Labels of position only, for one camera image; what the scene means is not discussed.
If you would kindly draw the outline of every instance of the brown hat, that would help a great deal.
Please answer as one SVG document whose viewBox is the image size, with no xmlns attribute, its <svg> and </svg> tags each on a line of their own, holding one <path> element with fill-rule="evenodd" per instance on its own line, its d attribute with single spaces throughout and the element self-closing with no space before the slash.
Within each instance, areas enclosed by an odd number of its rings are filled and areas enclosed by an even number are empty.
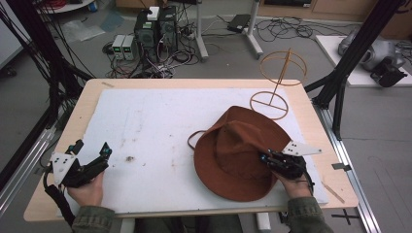
<svg viewBox="0 0 412 233">
<path fill-rule="evenodd" d="M 232 106 L 197 141 L 194 168 L 200 180 L 221 197 L 255 201 L 277 180 L 259 156 L 268 149 L 282 151 L 290 141 L 273 120 Z"/>
</svg>

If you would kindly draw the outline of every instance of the sleeve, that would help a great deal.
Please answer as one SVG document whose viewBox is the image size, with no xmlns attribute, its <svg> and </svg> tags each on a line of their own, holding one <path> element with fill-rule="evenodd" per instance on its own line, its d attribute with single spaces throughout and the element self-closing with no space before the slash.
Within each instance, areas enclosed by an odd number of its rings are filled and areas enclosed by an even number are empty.
<svg viewBox="0 0 412 233">
<path fill-rule="evenodd" d="M 324 215 L 314 197 L 301 197 L 288 202 L 288 223 L 292 233 L 330 233 Z"/>
<path fill-rule="evenodd" d="M 75 233 L 108 233 L 114 216 L 115 212 L 107 208 L 81 207 L 73 222 L 72 230 Z"/>
</svg>

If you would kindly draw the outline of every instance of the table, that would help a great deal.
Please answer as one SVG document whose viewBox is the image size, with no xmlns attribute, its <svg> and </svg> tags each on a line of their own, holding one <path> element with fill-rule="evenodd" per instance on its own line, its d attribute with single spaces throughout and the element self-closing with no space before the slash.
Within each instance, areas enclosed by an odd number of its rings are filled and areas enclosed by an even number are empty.
<svg viewBox="0 0 412 233">
<path fill-rule="evenodd" d="M 296 83 L 296 81 L 284 81 L 285 84 Z M 268 88 L 273 83 L 268 80 L 91 80 L 79 99 L 73 114 L 66 125 L 65 130 L 56 146 L 56 151 L 65 151 L 68 145 L 83 138 L 87 125 L 94 113 L 100 93 L 103 89 L 112 88 Z M 322 148 L 322 156 L 313 156 L 313 160 L 320 173 L 322 183 L 326 186 L 329 202 L 321 206 L 323 209 L 330 208 L 355 208 L 358 198 L 343 170 L 334 170 L 331 164 L 338 163 L 336 153 L 330 144 L 312 105 L 301 84 L 284 87 L 288 94 L 290 104 L 293 107 L 301 133 L 307 144 Z M 167 213 L 130 213 L 118 215 L 118 217 L 145 217 L 145 216 L 193 216 L 211 214 L 233 214 L 233 213 L 257 213 L 257 212 L 280 212 L 285 206 L 266 206 L 259 208 L 234 208 L 230 210 L 208 210 L 187 211 Z M 43 184 L 39 182 L 26 211 L 24 219 L 27 221 L 49 221 L 62 220 L 56 216 L 57 207 L 51 198 L 45 193 Z"/>
<path fill-rule="evenodd" d="M 195 32 L 195 39 L 197 46 L 200 52 L 201 61 L 204 62 L 206 59 L 209 58 L 209 54 L 206 50 L 205 43 L 203 42 L 202 38 L 202 0 L 196 0 L 196 21 L 197 21 L 197 28 Z M 247 40 L 251 43 L 251 46 L 257 55 L 257 60 L 263 55 L 263 50 L 261 49 L 258 41 L 254 36 L 254 29 L 256 25 L 256 19 L 258 15 L 258 5 L 260 0 L 253 0 L 252 9 L 251 9 L 251 20 L 249 23 L 249 28 L 244 28 L 243 33 L 245 33 Z"/>
</svg>

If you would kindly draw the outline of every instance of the human hand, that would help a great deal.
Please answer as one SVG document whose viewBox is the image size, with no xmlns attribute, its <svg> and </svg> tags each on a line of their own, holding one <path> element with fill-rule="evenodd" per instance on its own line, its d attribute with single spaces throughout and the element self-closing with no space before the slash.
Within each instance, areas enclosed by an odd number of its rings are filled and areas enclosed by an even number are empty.
<svg viewBox="0 0 412 233">
<path fill-rule="evenodd" d="M 281 175 L 272 172 L 278 180 L 284 185 L 286 192 L 288 193 L 289 197 L 291 199 L 293 198 L 298 198 L 298 197 L 310 197 L 312 196 L 312 193 L 309 189 L 309 184 L 306 180 L 306 177 L 302 175 L 302 177 L 295 179 L 295 180 L 289 180 Z"/>
<path fill-rule="evenodd" d="M 80 206 L 100 206 L 103 200 L 103 175 L 104 172 L 97 175 L 91 183 L 80 187 L 68 187 L 69 195 Z"/>
</svg>

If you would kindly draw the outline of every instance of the wire ring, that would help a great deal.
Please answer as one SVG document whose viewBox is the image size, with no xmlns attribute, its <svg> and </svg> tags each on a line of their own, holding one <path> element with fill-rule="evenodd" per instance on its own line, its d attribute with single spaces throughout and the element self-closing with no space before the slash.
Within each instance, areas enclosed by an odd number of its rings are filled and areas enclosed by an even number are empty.
<svg viewBox="0 0 412 233">
<path fill-rule="evenodd" d="M 290 61 L 290 62 L 294 63 L 294 64 L 297 65 L 297 67 L 299 67 L 300 70 L 302 71 L 302 73 L 303 73 L 303 79 L 302 79 L 301 81 L 299 81 L 298 83 L 284 84 L 284 83 L 282 83 L 282 82 L 277 82 L 277 81 L 271 79 L 270 77 L 268 77 L 268 76 L 266 75 L 266 73 L 264 72 L 264 70 L 263 70 L 263 63 L 264 63 L 265 61 L 267 61 L 267 60 L 272 60 L 272 59 L 284 59 L 284 60 L 286 60 L 285 57 L 282 57 L 282 56 L 272 56 L 273 54 L 276 54 L 276 53 L 288 53 L 288 52 L 289 52 L 290 54 L 293 54 L 293 55 L 297 56 L 297 58 L 299 58 L 299 59 L 302 61 L 302 63 L 303 63 L 303 67 L 302 67 L 301 65 L 299 65 L 299 64 L 298 64 L 296 61 L 294 61 L 294 60 L 290 60 L 290 59 L 289 59 L 288 61 L 286 61 L 286 62 L 289 62 L 289 61 Z M 260 68 L 260 72 L 264 75 L 264 77 L 267 78 L 269 81 L 275 83 L 275 84 L 280 84 L 280 85 L 284 85 L 284 86 L 294 86 L 294 85 L 298 85 L 298 84 L 303 83 L 303 82 L 307 79 L 307 77 L 306 77 L 306 73 L 307 73 L 306 62 L 303 60 L 302 57 L 300 57 L 299 55 L 297 55 L 296 53 L 294 53 L 294 52 L 292 52 L 292 51 L 283 51 L 283 50 L 282 50 L 282 51 L 274 51 L 274 52 L 269 53 L 269 54 L 266 55 L 266 56 L 263 58 L 263 60 L 260 62 L 259 68 Z"/>
<path fill-rule="evenodd" d="M 255 100 L 254 97 L 257 96 L 257 95 L 260 95 L 260 94 L 269 94 L 269 95 L 272 95 L 272 96 L 277 96 L 277 97 L 279 97 L 279 99 L 282 100 L 282 101 L 285 103 L 285 107 L 286 107 L 286 108 L 283 109 L 283 108 L 276 107 L 276 106 L 272 105 L 272 103 L 268 103 L 268 104 L 267 104 L 267 103 L 264 103 L 264 102 Z M 258 112 L 258 111 L 254 108 L 253 102 L 256 102 L 256 103 L 259 103 L 259 104 L 261 104 L 261 105 L 265 105 L 265 106 L 267 106 L 267 107 L 274 108 L 274 109 L 281 110 L 281 111 L 284 111 L 284 112 L 285 112 L 283 115 L 281 115 L 281 116 L 279 116 L 279 117 L 269 117 L 269 118 L 272 119 L 272 120 L 281 119 L 281 118 L 285 117 L 285 116 L 288 114 L 288 112 L 289 112 L 289 105 L 288 105 L 288 103 L 286 102 L 286 100 L 285 100 L 282 96 L 280 96 L 280 95 L 278 95 L 278 94 L 276 94 L 276 93 L 274 93 L 274 92 L 270 92 L 270 91 L 260 91 L 260 92 L 255 93 L 255 94 L 251 97 L 251 100 L 250 100 L 250 102 L 249 102 L 249 104 L 250 104 L 250 106 L 251 106 L 251 109 L 252 109 L 253 111 L 255 111 L 255 112 Z"/>
</svg>

